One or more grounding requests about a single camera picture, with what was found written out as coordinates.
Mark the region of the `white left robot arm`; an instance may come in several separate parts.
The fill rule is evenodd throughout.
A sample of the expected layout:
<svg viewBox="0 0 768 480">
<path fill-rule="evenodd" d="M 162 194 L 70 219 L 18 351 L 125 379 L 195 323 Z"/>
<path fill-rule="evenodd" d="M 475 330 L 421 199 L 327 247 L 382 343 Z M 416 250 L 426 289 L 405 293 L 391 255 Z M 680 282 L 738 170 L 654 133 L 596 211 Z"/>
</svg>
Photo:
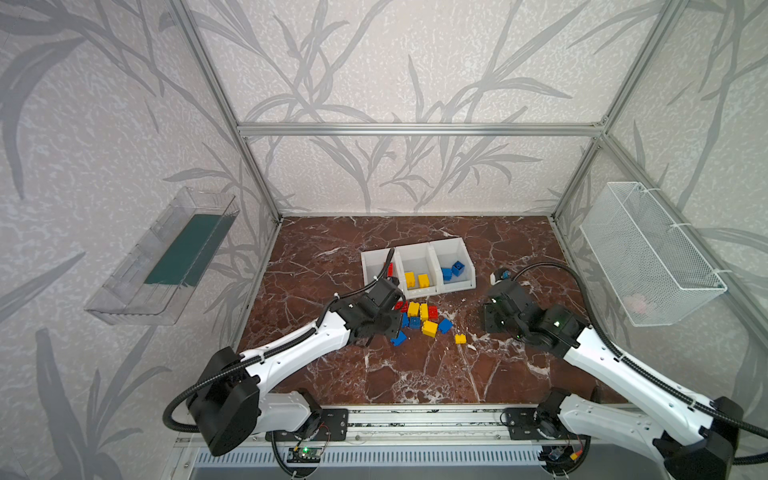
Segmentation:
<svg viewBox="0 0 768 480">
<path fill-rule="evenodd" d="M 305 391 L 277 393 L 275 387 L 313 361 L 350 345 L 367 347 L 376 337 L 396 338 L 404 297 L 388 271 L 388 250 L 379 274 L 365 286 L 336 295 L 315 320 L 258 348 L 225 347 L 208 361 L 198 381 L 165 407 L 164 426 L 200 434 L 209 452 L 222 456 L 253 434 L 286 431 L 302 437 L 320 427 L 323 409 Z"/>
</svg>

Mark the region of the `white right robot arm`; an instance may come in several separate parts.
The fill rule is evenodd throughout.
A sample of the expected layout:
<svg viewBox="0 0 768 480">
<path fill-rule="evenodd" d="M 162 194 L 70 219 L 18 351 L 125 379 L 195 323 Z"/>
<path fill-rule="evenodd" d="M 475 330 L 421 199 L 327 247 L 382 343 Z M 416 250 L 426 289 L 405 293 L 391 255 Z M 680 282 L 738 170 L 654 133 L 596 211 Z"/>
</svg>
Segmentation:
<svg viewBox="0 0 768 480">
<path fill-rule="evenodd" d="M 734 466 L 766 463 L 765 453 L 737 454 L 741 433 L 767 436 L 766 429 L 744 421 L 737 403 L 686 389 L 619 348 L 594 321 L 588 298 L 585 317 L 562 305 L 541 308 L 520 276 L 504 267 L 491 274 L 483 306 L 488 332 L 509 333 L 564 360 L 638 409 L 632 414 L 554 388 L 533 415 L 544 437 L 608 441 L 656 462 L 670 479 L 726 479 Z"/>
</svg>

